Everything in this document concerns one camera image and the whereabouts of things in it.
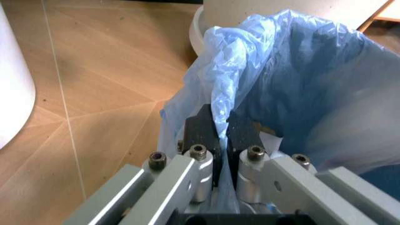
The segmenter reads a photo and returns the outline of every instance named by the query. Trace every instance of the metal linkage arm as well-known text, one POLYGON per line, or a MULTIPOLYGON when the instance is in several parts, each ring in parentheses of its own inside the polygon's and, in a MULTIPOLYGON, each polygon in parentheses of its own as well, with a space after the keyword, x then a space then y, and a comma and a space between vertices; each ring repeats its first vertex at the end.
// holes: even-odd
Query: metal linkage arm
POLYGON ((317 224, 376 224, 290 157, 265 161, 260 174, 261 201, 283 213, 300 210, 317 224))
POLYGON ((400 224, 400 203, 344 167, 316 177, 378 224, 400 224))
POLYGON ((125 165, 85 201, 64 224, 118 224, 124 211, 135 204, 151 182, 150 174, 144 172, 143 169, 125 165))
POLYGON ((185 210, 199 181, 197 161, 176 155, 120 224, 165 224, 173 211, 185 210))

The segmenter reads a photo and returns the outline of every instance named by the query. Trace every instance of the screw head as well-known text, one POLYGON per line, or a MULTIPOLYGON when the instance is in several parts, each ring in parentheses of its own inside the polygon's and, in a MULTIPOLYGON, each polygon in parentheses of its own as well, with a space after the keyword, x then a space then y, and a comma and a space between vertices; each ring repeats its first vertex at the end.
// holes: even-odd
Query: screw head
POLYGON ((310 158, 303 154, 293 154, 292 159, 306 170, 310 167, 310 158))
POLYGON ((207 149, 202 144, 194 144, 189 149, 190 157, 201 161, 206 158, 207 149))
POLYGON ((258 146, 258 145, 253 145, 247 148, 247 157, 251 161, 259 161, 264 157, 265 150, 264 148, 258 146))
POLYGON ((153 170, 162 170, 167 165, 167 156, 163 152, 153 152, 148 157, 148 166, 153 170))
POLYGON ((183 152, 183 140, 178 140, 178 152, 183 152))

